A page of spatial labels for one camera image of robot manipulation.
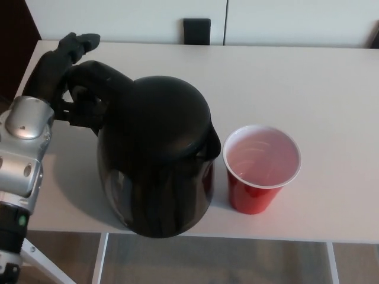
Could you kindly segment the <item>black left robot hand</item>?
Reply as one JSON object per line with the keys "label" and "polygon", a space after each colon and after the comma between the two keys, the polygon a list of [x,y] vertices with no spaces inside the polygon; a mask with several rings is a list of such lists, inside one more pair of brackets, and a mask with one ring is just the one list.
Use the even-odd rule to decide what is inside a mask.
{"label": "black left robot hand", "polygon": [[86,94],[73,103],[63,100],[63,94],[68,90],[69,69],[96,49],[100,38],[98,34],[69,33],[59,41],[55,50],[44,53],[37,62],[22,95],[40,99],[53,110],[53,115],[47,119],[49,126],[59,120],[89,128],[95,134],[102,128],[102,114],[95,113],[101,104],[94,95]]}

